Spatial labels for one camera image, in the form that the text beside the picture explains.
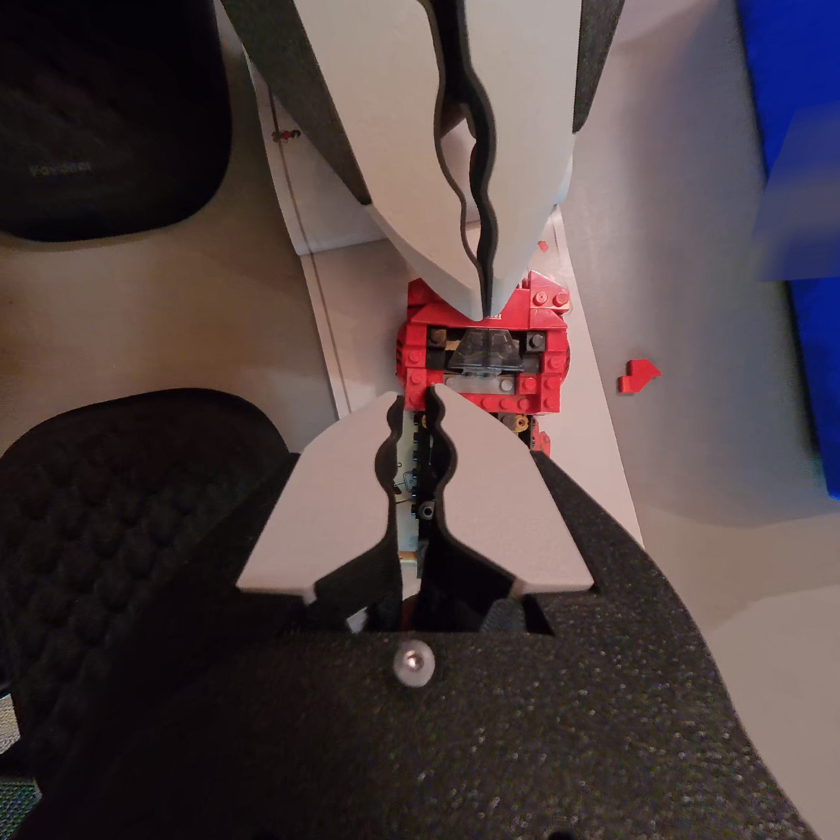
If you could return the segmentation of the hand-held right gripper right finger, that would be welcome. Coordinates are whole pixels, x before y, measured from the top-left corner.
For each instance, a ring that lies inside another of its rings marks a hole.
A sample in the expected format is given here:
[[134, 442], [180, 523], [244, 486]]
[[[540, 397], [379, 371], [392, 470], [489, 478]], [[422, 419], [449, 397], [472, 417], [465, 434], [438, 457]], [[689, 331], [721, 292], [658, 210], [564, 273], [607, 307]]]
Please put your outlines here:
[[418, 439], [420, 623], [483, 623], [533, 595], [588, 592], [592, 574], [531, 450], [446, 385]]

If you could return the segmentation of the white instruction booklet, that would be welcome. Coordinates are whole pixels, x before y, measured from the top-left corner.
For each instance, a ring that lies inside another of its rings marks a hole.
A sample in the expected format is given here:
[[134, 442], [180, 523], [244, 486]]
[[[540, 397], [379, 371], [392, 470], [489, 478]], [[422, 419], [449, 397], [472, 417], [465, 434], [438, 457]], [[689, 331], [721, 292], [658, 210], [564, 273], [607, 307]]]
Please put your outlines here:
[[[271, 177], [301, 259], [339, 418], [397, 389], [395, 343], [405, 320], [411, 271], [363, 207], [271, 93], [250, 58]], [[643, 544], [637, 513], [597, 368], [559, 209], [528, 263], [570, 292], [565, 316], [570, 372], [561, 410], [542, 416], [550, 456]]]

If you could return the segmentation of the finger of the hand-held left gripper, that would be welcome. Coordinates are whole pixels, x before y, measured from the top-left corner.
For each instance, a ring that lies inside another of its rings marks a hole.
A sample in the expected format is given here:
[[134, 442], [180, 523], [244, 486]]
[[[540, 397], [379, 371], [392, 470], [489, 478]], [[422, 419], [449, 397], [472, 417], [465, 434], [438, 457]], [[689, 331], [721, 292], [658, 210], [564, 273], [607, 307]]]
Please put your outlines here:
[[296, 7], [370, 196], [369, 214], [440, 297], [482, 319], [473, 140], [462, 115], [445, 138], [444, 50], [432, 3]]
[[571, 178], [580, 1], [462, 2], [468, 79], [490, 150], [473, 175], [486, 310], [507, 305]]

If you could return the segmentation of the angled red lego piece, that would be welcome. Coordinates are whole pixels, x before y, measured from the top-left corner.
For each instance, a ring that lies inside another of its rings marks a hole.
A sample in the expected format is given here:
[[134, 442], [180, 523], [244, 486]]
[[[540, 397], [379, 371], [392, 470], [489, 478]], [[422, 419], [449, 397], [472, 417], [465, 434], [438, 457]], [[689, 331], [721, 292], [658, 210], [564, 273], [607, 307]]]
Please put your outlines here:
[[651, 360], [629, 360], [624, 374], [617, 378], [617, 393], [623, 396], [638, 394], [661, 375], [661, 370]]

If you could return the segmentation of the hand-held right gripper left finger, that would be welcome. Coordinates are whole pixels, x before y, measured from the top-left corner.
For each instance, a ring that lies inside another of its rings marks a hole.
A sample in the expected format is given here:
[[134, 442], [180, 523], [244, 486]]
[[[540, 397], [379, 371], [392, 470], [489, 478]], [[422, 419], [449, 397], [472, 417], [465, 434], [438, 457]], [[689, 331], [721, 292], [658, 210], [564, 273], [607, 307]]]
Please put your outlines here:
[[339, 621], [399, 602], [396, 444], [404, 400], [386, 392], [304, 448], [237, 580], [292, 595]]

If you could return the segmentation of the red lego car body section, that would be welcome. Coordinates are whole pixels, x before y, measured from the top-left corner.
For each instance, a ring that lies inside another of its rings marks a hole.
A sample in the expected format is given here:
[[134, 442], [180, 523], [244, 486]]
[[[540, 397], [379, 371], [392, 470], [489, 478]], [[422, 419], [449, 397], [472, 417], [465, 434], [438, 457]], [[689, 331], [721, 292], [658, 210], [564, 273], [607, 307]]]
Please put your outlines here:
[[570, 308], [565, 288], [530, 271], [498, 315], [471, 321], [414, 279], [395, 346], [405, 409], [423, 412], [427, 391], [446, 385], [489, 414], [558, 413], [571, 361]]

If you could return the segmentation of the blue plastic bin with divider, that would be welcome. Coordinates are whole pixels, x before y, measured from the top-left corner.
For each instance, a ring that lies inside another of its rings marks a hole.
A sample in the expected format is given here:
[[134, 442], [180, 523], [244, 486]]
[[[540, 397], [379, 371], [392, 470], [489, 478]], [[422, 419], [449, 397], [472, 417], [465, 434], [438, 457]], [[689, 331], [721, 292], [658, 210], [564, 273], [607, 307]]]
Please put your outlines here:
[[839, 496], [839, 2], [737, 2], [766, 185], [757, 280], [782, 282], [828, 494]]

